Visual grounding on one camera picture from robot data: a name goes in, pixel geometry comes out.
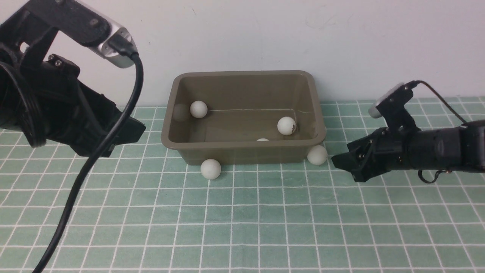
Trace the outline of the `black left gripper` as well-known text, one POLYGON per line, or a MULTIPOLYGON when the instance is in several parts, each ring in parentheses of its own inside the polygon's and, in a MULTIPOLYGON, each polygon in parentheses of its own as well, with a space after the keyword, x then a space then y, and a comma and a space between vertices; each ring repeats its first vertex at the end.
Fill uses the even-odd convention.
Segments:
MULTIPOLYGON (((1 128, 24 133, 31 147, 50 140, 90 156, 122 111, 83 84, 79 75, 80 68, 59 55, 24 70, 1 57, 1 128)), ((146 129, 129 117, 107 151, 138 142, 146 129)))

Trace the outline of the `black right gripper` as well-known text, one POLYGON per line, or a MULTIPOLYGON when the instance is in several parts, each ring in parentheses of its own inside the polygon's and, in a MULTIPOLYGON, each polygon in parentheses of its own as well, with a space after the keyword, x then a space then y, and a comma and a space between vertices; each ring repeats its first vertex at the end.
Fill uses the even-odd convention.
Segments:
POLYGON ((332 163, 350 173, 355 182, 367 182, 394 170, 418 170, 409 152, 411 139, 418 132, 421 129, 399 129, 393 134, 387 127, 379 128, 347 144, 348 152, 333 155, 332 163))

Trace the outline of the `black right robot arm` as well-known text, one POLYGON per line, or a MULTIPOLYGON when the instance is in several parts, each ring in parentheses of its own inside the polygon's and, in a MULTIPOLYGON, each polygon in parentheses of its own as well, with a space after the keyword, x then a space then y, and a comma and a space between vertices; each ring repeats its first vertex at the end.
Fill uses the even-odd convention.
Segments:
POLYGON ((383 127, 347 144, 332 157, 334 166, 356 182, 390 171, 416 170, 421 181, 435 183, 441 173, 484 173, 484 125, 392 132, 383 127))

